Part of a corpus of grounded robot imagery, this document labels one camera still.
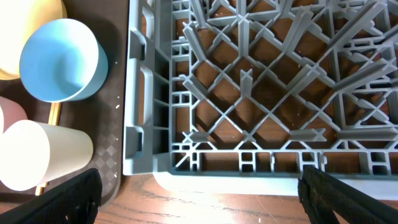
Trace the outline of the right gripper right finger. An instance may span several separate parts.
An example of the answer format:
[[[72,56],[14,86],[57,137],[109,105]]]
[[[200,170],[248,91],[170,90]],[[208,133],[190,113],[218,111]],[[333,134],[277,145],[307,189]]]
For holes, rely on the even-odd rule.
[[[397,223],[397,210],[308,166],[298,180],[298,197],[311,223]]]

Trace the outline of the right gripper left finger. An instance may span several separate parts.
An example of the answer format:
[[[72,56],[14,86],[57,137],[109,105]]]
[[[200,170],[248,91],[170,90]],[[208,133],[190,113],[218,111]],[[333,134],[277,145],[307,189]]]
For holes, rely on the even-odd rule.
[[[102,188],[98,169],[88,169],[30,202],[2,213],[1,223],[94,223]]]

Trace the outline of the pink bowl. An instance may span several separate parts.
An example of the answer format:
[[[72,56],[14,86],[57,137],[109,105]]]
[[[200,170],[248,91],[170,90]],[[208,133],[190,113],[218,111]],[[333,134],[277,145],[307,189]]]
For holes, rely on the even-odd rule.
[[[12,124],[24,119],[27,119],[27,114],[20,104],[1,97],[1,134]]]

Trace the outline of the white cup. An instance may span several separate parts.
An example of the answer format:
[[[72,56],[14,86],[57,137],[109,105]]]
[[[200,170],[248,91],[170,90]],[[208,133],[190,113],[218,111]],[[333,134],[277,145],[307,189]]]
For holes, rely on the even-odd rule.
[[[93,151],[83,131],[18,121],[1,136],[1,182],[11,190],[29,190],[84,168]]]

